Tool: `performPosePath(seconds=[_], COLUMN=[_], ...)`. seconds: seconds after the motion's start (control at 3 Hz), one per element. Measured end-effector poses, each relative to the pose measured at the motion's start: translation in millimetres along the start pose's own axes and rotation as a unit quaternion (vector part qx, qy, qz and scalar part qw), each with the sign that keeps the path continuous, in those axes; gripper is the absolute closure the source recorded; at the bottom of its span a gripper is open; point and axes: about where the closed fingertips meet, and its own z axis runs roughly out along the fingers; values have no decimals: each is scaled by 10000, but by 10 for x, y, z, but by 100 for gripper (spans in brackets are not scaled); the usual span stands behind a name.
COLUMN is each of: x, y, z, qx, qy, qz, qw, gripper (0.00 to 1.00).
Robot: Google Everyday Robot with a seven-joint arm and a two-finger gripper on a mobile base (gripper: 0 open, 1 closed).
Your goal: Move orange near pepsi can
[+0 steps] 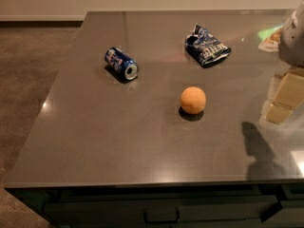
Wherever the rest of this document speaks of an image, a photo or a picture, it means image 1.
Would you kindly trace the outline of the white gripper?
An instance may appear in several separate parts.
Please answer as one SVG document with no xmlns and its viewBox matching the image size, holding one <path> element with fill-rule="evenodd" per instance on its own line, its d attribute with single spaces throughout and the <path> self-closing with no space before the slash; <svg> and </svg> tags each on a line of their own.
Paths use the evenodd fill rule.
<svg viewBox="0 0 304 228">
<path fill-rule="evenodd" d="M 281 124 L 304 102 L 304 1 L 285 21 L 278 46 L 281 61 L 291 67 L 270 81 L 261 117 Z"/>
</svg>

